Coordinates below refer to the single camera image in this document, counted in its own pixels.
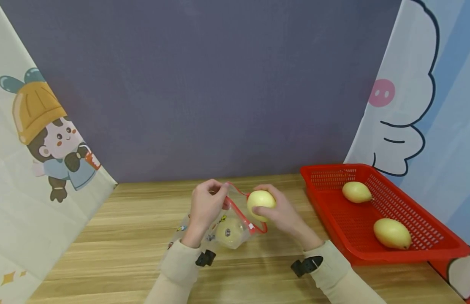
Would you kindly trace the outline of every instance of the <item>yellow pear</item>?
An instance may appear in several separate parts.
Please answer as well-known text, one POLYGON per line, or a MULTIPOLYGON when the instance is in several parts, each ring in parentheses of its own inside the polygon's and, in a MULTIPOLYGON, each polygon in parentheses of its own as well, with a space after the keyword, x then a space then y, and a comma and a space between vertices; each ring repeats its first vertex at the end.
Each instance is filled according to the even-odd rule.
POLYGON ((399 221, 381 218, 373 224, 373 232, 384 246, 407 250, 412 243, 409 230, 399 221))
POLYGON ((243 225, 238 218, 228 217, 216 227, 215 240, 225 247, 236 248, 242 241, 243 225))
POLYGON ((252 215, 252 217, 256 218, 257 220, 261 222, 267 222, 268 219, 266 217, 261 217, 260 215, 256 215, 253 213, 252 208, 253 207, 267 207, 267 208, 275 208, 276 202, 275 198, 265 190, 257 190, 248 196, 247 199, 247 208, 248 212, 252 215))
POLYGON ((343 186, 343 195, 348 201, 356 204, 372 200, 372 193, 368 187, 361 182, 347 182, 343 186))

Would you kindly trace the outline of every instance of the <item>beige sleeve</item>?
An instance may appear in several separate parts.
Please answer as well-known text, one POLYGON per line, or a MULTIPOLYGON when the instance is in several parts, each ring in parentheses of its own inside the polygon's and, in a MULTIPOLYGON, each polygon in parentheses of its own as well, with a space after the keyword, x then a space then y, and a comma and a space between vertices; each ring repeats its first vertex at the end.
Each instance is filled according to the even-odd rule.
POLYGON ((326 241, 323 246, 304 252, 306 258, 322 256, 323 263, 311 276, 331 304, 385 304, 385 301, 351 269, 348 260, 326 241))
POLYGON ((160 275, 145 300, 145 304, 186 304, 197 280, 196 260, 200 249, 174 242, 160 267, 160 275))

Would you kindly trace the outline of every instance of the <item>plastic bag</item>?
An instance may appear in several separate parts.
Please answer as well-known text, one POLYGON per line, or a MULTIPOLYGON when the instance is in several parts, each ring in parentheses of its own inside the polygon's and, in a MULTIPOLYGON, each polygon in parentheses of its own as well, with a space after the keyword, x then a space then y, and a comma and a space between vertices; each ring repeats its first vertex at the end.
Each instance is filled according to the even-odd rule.
MULTIPOLYGON (((247 199, 250 193, 243 193, 232 183, 229 184, 230 188, 223 202, 223 208, 201 242, 202 251, 209 249, 216 252, 218 246, 237 249, 257 234, 267 233, 267 224, 258 221, 248 212, 247 199)), ((187 214, 168 243, 167 250, 175 241, 184 236, 189 222, 190 214, 187 214)))

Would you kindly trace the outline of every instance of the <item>pink pig nose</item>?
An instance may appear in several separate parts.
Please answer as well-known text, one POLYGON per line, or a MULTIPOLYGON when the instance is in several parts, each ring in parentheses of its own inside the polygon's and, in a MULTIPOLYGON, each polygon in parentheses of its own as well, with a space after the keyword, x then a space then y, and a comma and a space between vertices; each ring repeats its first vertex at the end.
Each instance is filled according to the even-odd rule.
POLYGON ((395 96, 394 83, 388 79, 378 79, 373 84, 372 93, 368 102, 372 106, 381 108, 382 106, 388 105, 395 96))

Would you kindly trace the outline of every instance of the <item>sleeve cuff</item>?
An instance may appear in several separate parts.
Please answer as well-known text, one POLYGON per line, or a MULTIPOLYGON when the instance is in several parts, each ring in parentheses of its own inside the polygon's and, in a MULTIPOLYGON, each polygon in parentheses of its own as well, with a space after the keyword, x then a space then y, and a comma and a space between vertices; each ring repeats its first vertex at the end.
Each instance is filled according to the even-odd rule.
POLYGON ((200 254, 200 248, 193 249, 184 246, 180 240, 177 240, 168 250, 160 271, 176 284, 194 284, 199 271, 196 260, 200 254))
POLYGON ((311 256, 322 256, 323 263, 311 276, 316 286, 323 291, 336 285, 351 269, 350 262, 341 254, 331 241, 314 250, 304 252, 306 258, 311 256))

